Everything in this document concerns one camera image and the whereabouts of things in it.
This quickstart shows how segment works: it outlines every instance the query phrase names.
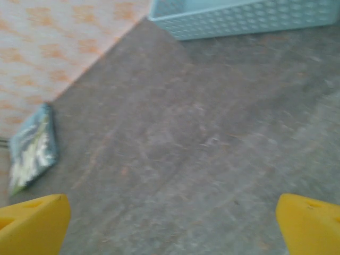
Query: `wall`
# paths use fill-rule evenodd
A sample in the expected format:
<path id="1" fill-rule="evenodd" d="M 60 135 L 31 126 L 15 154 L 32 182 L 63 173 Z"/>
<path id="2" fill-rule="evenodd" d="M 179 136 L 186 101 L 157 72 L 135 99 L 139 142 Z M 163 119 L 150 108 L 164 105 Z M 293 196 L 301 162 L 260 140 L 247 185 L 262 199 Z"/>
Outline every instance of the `wall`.
<path id="1" fill-rule="evenodd" d="M 149 0 L 0 0 L 0 137 L 55 99 L 148 11 Z"/>

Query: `perforated basket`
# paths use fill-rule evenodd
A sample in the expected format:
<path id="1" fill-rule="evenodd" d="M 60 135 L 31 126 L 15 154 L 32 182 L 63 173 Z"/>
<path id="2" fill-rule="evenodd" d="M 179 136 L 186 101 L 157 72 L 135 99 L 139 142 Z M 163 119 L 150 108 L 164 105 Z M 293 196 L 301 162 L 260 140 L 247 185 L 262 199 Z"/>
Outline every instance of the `perforated basket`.
<path id="1" fill-rule="evenodd" d="M 154 0 L 148 19 L 177 40 L 322 26 L 340 0 Z"/>

